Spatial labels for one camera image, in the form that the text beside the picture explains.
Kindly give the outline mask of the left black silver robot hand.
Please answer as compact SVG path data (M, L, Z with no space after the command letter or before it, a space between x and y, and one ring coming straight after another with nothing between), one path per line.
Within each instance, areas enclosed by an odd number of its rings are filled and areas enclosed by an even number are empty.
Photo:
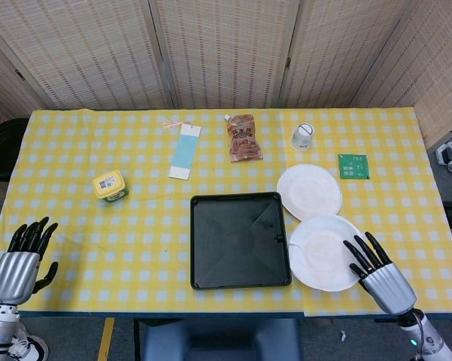
M32 295L49 286L56 276L59 263L51 263L42 279L38 271L49 241L58 224L48 225L44 217L29 225L23 224L13 234L8 249L0 258L0 305L18 306Z

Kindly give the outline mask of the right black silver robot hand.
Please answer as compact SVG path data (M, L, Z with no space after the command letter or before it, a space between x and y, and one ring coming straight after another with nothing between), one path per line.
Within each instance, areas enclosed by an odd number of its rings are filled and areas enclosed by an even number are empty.
M408 313L417 301L412 286L379 241L370 232L365 232L364 236L369 244L359 235L353 237L357 247L343 240L354 258L349 264L350 270L383 312L394 316Z

